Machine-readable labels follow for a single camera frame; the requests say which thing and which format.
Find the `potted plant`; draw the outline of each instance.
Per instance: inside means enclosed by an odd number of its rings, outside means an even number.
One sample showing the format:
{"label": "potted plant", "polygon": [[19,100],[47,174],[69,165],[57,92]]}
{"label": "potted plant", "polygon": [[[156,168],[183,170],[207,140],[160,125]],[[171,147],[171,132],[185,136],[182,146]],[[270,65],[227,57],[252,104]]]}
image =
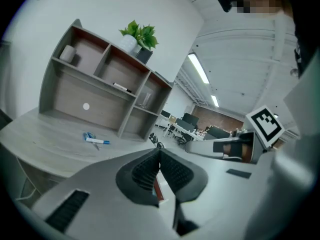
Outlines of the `potted plant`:
{"label": "potted plant", "polygon": [[156,45],[159,44],[154,36],[155,27],[150,24],[141,28],[134,20],[128,24],[128,27],[123,30],[119,29],[119,31],[123,35],[120,48],[127,53],[131,53],[137,45],[151,50],[151,47],[156,48]]}

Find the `ceiling light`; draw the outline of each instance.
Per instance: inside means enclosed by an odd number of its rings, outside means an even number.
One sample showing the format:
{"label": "ceiling light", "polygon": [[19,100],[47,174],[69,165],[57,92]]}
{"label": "ceiling light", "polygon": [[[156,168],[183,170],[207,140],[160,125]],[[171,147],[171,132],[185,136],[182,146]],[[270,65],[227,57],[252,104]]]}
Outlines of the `ceiling light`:
{"label": "ceiling light", "polygon": [[205,83],[205,84],[209,84],[209,80],[207,78],[207,75],[204,71],[204,69],[202,68],[198,58],[197,58],[197,55],[195,53],[190,53],[188,55],[190,61],[192,62],[192,64],[194,65],[196,71],[198,71],[202,81]]}
{"label": "ceiling light", "polygon": [[211,98],[212,98],[212,100],[213,100],[214,105],[215,105],[217,108],[219,108],[219,104],[218,104],[217,97],[216,97],[216,96],[211,95]]}

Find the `brick wall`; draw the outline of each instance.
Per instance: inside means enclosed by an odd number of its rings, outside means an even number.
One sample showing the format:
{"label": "brick wall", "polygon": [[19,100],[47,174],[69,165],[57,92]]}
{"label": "brick wall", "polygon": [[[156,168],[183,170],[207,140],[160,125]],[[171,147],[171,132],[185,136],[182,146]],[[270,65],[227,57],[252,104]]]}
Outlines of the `brick wall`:
{"label": "brick wall", "polygon": [[243,125],[243,122],[237,119],[200,106],[194,107],[192,115],[199,118],[197,125],[201,130],[205,130],[207,126],[209,127],[210,125],[213,125],[230,132],[237,128],[241,129]]}

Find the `white vase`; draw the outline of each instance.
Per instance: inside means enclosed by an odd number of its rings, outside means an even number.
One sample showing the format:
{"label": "white vase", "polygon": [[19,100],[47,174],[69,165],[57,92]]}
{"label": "white vase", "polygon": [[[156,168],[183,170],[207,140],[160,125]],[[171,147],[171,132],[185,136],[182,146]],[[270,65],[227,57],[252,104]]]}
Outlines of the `white vase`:
{"label": "white vase", "polygon": [[137,44],[137,40],[132,35],[125,34],[120,41],[119,47],[130,54],[135,49]]}

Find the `ceiling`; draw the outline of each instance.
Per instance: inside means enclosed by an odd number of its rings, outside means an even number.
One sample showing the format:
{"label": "ceiling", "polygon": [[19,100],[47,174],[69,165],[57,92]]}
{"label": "ceiling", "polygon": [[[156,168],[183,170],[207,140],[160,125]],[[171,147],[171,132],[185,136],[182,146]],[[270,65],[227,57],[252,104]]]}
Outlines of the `ceiling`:
{"label": "ceiling", "polygon": [[[252,110],[267,105],[283,126],[297,134],[283,98],[297,84],[297,39],[293,20],[283,14],[261,17],[226,13],[218,0],[190,0],[204,19],[192,45],[209,79],[204,84],[188,57],[176,82],[197,104],[243,120]],[[219,108],[211,99],[215,95]]]}

